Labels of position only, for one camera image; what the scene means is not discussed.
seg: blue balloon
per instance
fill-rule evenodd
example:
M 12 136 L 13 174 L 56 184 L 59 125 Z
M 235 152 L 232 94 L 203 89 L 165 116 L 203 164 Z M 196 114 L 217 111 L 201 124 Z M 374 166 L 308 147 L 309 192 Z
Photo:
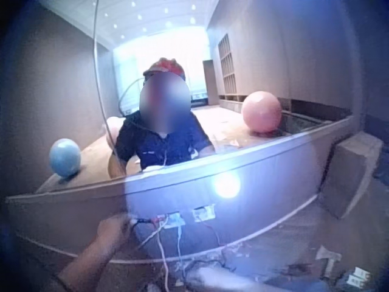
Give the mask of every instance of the blue balloon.
M 50 166 L 52 170 L 63 178 L 67 178 L 80 169 L 81 150 L 70 139 L 57 140 L 50 149 Z

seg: wall socket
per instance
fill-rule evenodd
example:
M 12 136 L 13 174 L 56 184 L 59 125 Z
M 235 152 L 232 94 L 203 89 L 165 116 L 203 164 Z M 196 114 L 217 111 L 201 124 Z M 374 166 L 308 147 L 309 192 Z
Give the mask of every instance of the wall socket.
M 192 214 L 194 217 L 194 222 L 202 222 L 215 219 L 215 204 L 195 208 L 192 210 Z
M 164 226 L 165 229 L 175 228 L 175 227 L 178 227 L 178 226 L 185 225 L 185 221 L 181 217 L 180 212 L 171 213 L 171 214 L 168 214 L 167 216 L 168 216 L 168 222 Z

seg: dark blue shirt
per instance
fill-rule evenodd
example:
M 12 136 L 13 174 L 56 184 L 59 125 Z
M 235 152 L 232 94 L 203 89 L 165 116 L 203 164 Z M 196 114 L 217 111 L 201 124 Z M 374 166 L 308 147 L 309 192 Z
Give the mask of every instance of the dark blue shirt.
M 185 122 L 175 132 L 161 138 L 148 130 L 140 112 L 126 116 L 116 140 L 116 151 L 125 162 L 135 154 L 140 159 L 140 167 L 152 165 L 172 165 L 191 160 L 193 150 L 200 152 L 212 145 L 196 116 L 191 112 Z

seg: bright window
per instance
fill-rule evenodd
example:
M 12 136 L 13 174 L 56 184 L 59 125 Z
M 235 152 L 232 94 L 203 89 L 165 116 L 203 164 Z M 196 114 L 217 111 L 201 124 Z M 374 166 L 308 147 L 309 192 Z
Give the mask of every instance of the bright window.
M 203 60 L 210 59 L 208 36 L 203 27 L 184 27 L 158 35 L 138 38 L 114 49 L 119 96 L 137 78 L 143 77 L 159 58 L 175 58 L 185 70 L 192 98 L 206 97 Z M 132 86 L 122 102 L 126 113 L 139 107 L 143 80 Z

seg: pink balloon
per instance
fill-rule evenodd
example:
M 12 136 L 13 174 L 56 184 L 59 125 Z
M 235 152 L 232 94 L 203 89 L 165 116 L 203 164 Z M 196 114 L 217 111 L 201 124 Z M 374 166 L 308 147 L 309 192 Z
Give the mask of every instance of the pink balloon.
M 266 91 L 251 93 L 243 101 L 243 121 L 253 131 L 268 133 L 281 122 L 282 108 L 278 99 Z

